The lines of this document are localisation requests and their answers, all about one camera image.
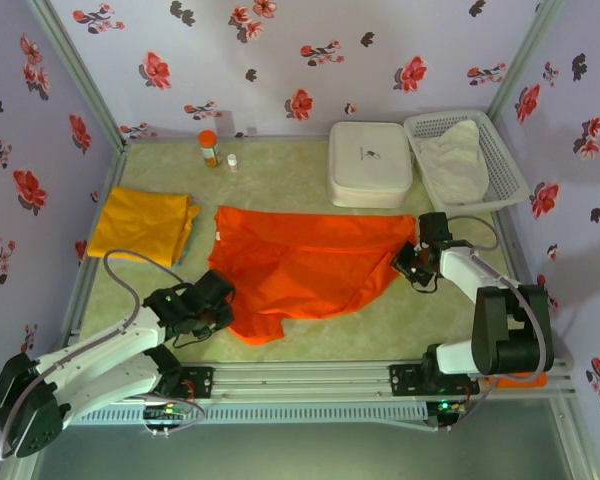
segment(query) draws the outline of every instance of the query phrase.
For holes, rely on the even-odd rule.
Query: yellow cloth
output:
[[[140,253],[166,267],[185,248],[193,219],[200,212],[190,195],[147,193],[115,187],[102,209],[87,254],[102,258],[114,248]],[[139,261],[125,254],[112,258]]]

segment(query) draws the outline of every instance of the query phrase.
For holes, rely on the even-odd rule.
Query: floral wallpaper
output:
[[[495,125],[535,189],[509,214],[600,457],[600,1],[566,3],[515,90]]]
[[[124,135],[244,138],[486,110],[538,0],[50,3]]]
[[[0,371],[57,347],[112,156],[26,2],[0,2]]]

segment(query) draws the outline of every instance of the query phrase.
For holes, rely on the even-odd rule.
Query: pill bottle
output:
[[[218,155],[218,137],[213,130],[203,130],[198,134],[198,143],[202,150],[202,157],[208,167],[215,168],[220,165]]]

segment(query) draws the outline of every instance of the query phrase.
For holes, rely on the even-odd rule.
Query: robotic arm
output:
[[[457,383],[466,386],[468,376],[538,371],[542,357],[540,371],[551,369],[554,353],[544,289],[501,275],[469,242],[453,240],[443,212],[420,216],[419,226],[419,244],[404,245],[393,259],[394,268],[412,286],[426,287],[432,279],[446,278],[475,304],[470,340],[431,345],[423,355],[417,375],[421,386],[428,386],[423,391],[440,393],[444,385]]]
[[[147,392],[170,396],[182,366],[163,342],[186,333],[201,341],[229,326],[226,299],[233,294],[210,270],[193,285],[156,290],[137,314],[87,341],[36,361],[12,357],[0,374],[0,429],[10,454],[43,449],[72,419],[112,402]]]

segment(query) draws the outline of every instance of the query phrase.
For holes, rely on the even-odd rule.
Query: small white bottle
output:
[[[238,171],[238,159],[236,158],[236,156],[233,153],[230,153],[229,155],[227,155],[227,164],[229,165],[229,170],[231,172]]]

